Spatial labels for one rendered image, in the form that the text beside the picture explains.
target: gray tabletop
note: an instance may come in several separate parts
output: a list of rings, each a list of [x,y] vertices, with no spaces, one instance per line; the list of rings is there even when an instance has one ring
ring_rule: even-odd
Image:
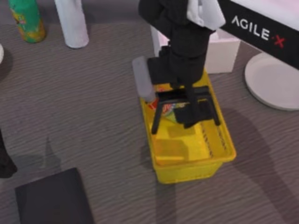
[[[0,26],[0,127],[19,172],[0,180],[0,223],[17,224],[14,188],[78,167],[99,224],[298,224],[298,112],[256,101],[243,82],[258,53],[242,44],[234,71],[211,75],[238,152],[204,181],[156,182],[131,60],[153,55],[143,23],[89,26],[72,50],[58,25],[39,44]]]

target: white round object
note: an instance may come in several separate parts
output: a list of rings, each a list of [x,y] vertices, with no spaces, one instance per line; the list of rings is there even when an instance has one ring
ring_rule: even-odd
[[[299,110],[299,71],[268,54],[253,57],[245,69],[250,92],[280,110]]]
[[[3,61],[4,58],[4,49],[2,47],[2,45],[0,44],[0,64]]]

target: yellow basket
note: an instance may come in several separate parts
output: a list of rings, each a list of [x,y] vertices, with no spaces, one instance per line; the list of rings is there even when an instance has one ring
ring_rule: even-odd
[[[144,101],[142,112],[148,136],[153,167],[161,183],[178,183],[211,177],[224,162],[236,157],[220,106],[206,72],[194,86],[208,85],[221,122],[199,122],[192,128],[161,118],[156,135],[151,134],[154,111]]]

